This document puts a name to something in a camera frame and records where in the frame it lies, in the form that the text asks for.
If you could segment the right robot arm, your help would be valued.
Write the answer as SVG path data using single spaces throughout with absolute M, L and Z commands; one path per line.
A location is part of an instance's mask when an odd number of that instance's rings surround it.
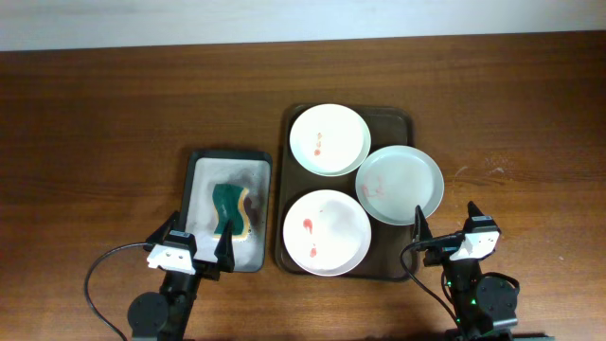
M 495 252 L 501 229 L 474 202 L 468 202 L 467 209 L 461 230 L 435 237 L 417 206 L 419 240 L 404 250 L 421 251 L 424 266 L 442 268 L 440 287 L 446 298 L 438 302 L 455 323 L 454 329 L 445 332 L 447 340 L 511 340 L 511 329 L 518 324 L 519 281 L 481 270 L 480 261 Z

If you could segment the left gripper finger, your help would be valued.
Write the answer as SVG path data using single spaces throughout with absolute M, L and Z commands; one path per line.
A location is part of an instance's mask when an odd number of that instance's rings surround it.
M 167 220 L 162 223 L 151 235 L 145 240 L 143 249 L 147 252 L 151 252 L 157 244 L 162 244 L 171 232 L 171 230 L 178 224 L 180 217 L 179 211 L 174 211 Z
M 233 251 L 233 222 L 228 220 L 223 227 L 223 232 L 215 248 L 214 255 L 221 272 L 232 273 L 235 268 L 235 256 Z

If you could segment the pale blue plate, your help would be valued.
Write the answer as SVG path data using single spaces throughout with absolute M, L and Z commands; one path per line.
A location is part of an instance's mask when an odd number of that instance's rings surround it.
M 445 183 L 437 163 L 409 146 L 378 149 L 360 166 L 355 191 L 365 211 L 391 225 L 415 222 L 415 208 L 432 215 L 444 196 Z

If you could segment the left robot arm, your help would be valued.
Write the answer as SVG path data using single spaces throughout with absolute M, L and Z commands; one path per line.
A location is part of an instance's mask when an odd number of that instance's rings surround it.
M 150 268 L 165 272 L 156 292 L 134 299 L 127 317 L 133 340 L 182 340 L 203 280 L 217 281 L 235 267 L 233 222 L 223 226 L 214 255 L 216 261 L 197 260 L 195 236 L 176 229 L 180 213 L 169 218 L 146 239 Z

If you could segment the pink white plate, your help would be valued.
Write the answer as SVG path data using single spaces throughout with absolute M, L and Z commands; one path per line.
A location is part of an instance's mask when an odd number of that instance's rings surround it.
M 321 189 L 303 195 L 288 209 L 282 237 L 291 259 L 320 277 L 350 272 L 365 258 L 371 224 L 362 206 L 344 192 Z

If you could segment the green yellow sponge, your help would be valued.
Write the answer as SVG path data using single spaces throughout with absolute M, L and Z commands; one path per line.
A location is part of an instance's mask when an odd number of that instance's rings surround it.
M 217 225 L 213 235 L 219 239 L 229 222 L 232 226 L 232 238 L 243 242 L 248 238 L 251 229 L 250 219 L 244 207 L 244 201 L 249 193 L 248 188 L 218 184 L 212 192 L 212 202 L 215 208 Z

